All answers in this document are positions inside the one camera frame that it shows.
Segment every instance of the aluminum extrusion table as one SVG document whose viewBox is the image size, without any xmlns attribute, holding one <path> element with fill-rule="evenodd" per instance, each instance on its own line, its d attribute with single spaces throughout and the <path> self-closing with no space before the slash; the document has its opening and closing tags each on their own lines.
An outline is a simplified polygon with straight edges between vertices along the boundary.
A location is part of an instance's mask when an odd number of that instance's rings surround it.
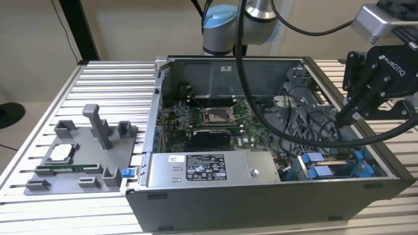
<svg viewBox="0 0 418 235">
<path fill-rule="evenodd" d="M 341 88 L 345 66 L 337 60 L 316 61 Z M 24 196 L 24 184 L 32 178 L 49 146 L 55 139 L 54 126 L 71 119 L 87 126 L 82 110 L 87 103 L 101 105 L 101 117 L 110 125 L 129 120 L 139 127 L 131 165 L 142 162 L 142 150 L 151 94 L 154 62 L 90 62 L 73 73 L 39 124 L 0 176 L 0 234 L 137 234 L 142 233 L 131 207 L 119 192 Z M 404 121 L 369 121 L 377 133 Z M 418 178 L 418 130 L 412 129 L 386 141 L 402 164 Z M 298 224 L 277 227 L 199 231 L 185 234 L 312 234 L 377 235 L 418 234 L 418 183 L 393 200 L 374 202 L 348 222 Z"/>
</svg>

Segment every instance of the black cable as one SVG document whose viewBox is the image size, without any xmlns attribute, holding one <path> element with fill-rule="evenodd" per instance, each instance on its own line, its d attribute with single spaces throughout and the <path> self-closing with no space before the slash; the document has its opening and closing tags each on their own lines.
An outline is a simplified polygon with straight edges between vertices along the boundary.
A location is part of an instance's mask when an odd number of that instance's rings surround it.
<svg viewBox="0 0 418 235">
<path fill-rule="evenodd" d="M 304 35 L 308 35 L 308 36 L 314 36 L 314 37 L 318 37 L 318 36 L 325 36 L 325 35 L 329 35 L 340 30 L 342 30 L 344 28 L 349 27 L 353 23 L 353 21 L 349 21 L 346 23 L 344 23 L 341 26 L 336 27 L 334 29 L 330 29 L 325 32 L 309 32 L 309 31 L 305 31 L 300 28 L 297 28 L 296 26 L 293 26 L 285 19 L 284 17 L 281 16 L 277 8 L 276 8 L 276 4 L 274 4 L 274 0 L 270 0 L 270 4 L 272 4 L 272 8 L 273 8 L 273 11 L 276 13 L 276 16 L 277 18 L 280 19 L 280 21 L 296 32 L 304 34 Z"/>
<path fill-rule="evenodd" d="M 297 86 L 293 86 L 293 87 L 289 89 L 288 94 L 290 94 L 290 92 L 293 91 L 293 89 L 294 89 L 294 88 L 298 88 L 298 87 L 301 87 L 301 88 L 308 88 L 308 89 L 310 90 L 310 88 L 309 88 L 308 86 L 297 85 Z"/>
<path fill-rule="evenodd" d="M 214 0 L 207 0 L 207 2 L 205 3 L 203 17 L 202 17 L 202 34 L 203 34 L 205 19 L 207 17 L 210 5 L 211 5 L 213 2 L 214 2 Z"/>
<path fill-rule="evenodd" d="M 402 133 L 405 133 L 408 130 L 416 127 L 418 124 L 418 115 L 414 115 L 404 124 L 401 124 L 398 127 L 392 129 L 390 131 L 378 134 L 376 136 L 353 140 L 353 141 L 312 141 L 306 140 L 298 137 L 294 137 L 289 134 L 286 134 L 284 131 L 278 130 L 265 119 L 258 107 L 257 103 L 252 94 L 246 73 L 245 73 L 245 67 L 243 67 L 243 59 L 242 59 L 242 37 L 243 37 L 243 16 L 245 16 L 245 6 L 246 6 L 246 0 L 241 0 L 239 2 L 239 9 L 238 9 L 238 23 L 237 23 L 237 47 L 235 47 L 235 60 L 237 60 L 237 69 L 239 73 L 239 81 L 242 85 L 242 90 L 250 105 L 250 108 L 253 110 L 254 116 L 260 120 L 260 122 L 264 124 L 264 126 L 278 136 L 282 137 L 288 141 L 293 141 L 300 144 L 306 144 L 314 147 L 325 147 L 325 148 L 349 148 L 349 147 L 358 147 L 364 145 L 369 145 L 377 142 L 386 141 Z"/>
<path fill-rule="evenodd" d="M 6 146 L 6 145 L 3 145 L 3 144 L 0 144 L 0 147 L 3 147 L 3 148 L 8 148 L 8 149 L 15 150 L 15 151 L 19 151 L 19 149 L 12 148 L 12 147 L 10 147 L 10 146 Z"/>
<path fill-rule="evenodd" d="M 55 7 L 54 0 L 51 0 L 51 3 L 53 3 L 54 10 L 55 10 L 55 13 L 57 13 L 58 18 L 59 18 L 59 21 L 61 21 L 61 25 L 62 25 L 62 27 L 63 27 L 63 29 L 65 29 L 65 32 L 66 32 L 67 42 L 69 42 L 69 46 L 70 46 L 71 52 L 73 52 L 73 54 L 74 54 L 74 58 L 77 58 L 77 63 L 79 63 L 79 58 L 78 58 L 77 53 L 74 52 L 74 49 L 73 49 L 73 45 L 71 45 L 70 37 L 69 37 L 69 32 L 67 32 L 67 29 L 66 29 L 66 27 L 65 27 L 63 21 L 61 20 L 61 15 L 59 15 L 58 8 Z"/>
<path fill-rule="evenodd" d="M 191 1 L 191 3 L 195 5 L 197 11 L 198 11 L 201 17 L 203 18 L 203 11 L 202 11 L 202 7 L 201 7 L 201 5 L 199 5 L 198 0 L 190 0 L 190 1 Z"/>
<path fill-rule="evenodd" d="M 320 128 L 320 135 L 317 136 L 317 141 L 320 141 L 321 140 L 321 137 L 322 137 L 322 131 L 325 130 L 325 128 L 328 127 L 328 125 L 330 124 L 330 123 L 333 123 L 333 121 L 326 121 L 325 122 L 325 124 L 321 126 L 321 128 Z"/>
<path fill-rule="evenodd" d="M 290 126 L 292 115 L 293 115 L 293 104 L 292 104 L 292 102 L 290 102 L 290 99 L 288 99 L 288 117 L 286 117 L 284 132 L 288 131 L 288 128 L 289 128 L 289 126 Z M 280 148 L 281 148 L 282 151 L 288 154 L 289 157 L 297 158 L 297 155 L 293 154 L 292 151 L 289 151 L 289 150 L 284 147 L 284 137 L 280 137 Z"/>
</svg>

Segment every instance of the power supply label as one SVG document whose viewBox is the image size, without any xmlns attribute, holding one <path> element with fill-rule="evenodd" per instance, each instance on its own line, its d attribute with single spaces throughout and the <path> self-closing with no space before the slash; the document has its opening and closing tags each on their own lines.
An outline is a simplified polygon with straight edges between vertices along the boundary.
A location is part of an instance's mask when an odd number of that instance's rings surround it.
<svg viewBox="0 0 418 235">
<path fill-rule="evenodd" d="M 186 169 L 189 181 L 227 180 L 223 154 L 187 155 Z"/>
</svg>

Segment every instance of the metal bracket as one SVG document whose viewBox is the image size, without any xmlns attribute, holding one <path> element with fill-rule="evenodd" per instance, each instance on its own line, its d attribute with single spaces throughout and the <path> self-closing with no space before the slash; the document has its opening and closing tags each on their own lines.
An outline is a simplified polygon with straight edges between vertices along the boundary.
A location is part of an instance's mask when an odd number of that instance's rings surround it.
<svg viewBox="0 0 418 235">
<path fill-rule="evenodd" d="M 169 56 L 167 55 L 158 55 L 155 59 L 155 70 L 162 71 L 169 67 Z"/>
<path fill-rule="evenodd" d="M 386 110 L 377 110 L 365 116 L 366 120 L 402 120 L 409 119 L 416 114 L 414 105 L 409 100 L 400 100 L 393 108 Z"/>
</svg>

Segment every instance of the blue latch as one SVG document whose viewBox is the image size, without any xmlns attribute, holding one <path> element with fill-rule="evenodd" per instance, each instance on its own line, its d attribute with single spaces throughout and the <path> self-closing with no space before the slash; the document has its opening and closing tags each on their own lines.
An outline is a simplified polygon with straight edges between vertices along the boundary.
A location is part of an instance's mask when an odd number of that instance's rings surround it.
<svg viewBox="0 0 418 235">
<path fill-rule="evenodd" d="M 122 170 L 123 178 L 134 178 L 135 177 L 135 169 L 126 168 Z"/>
</svg>

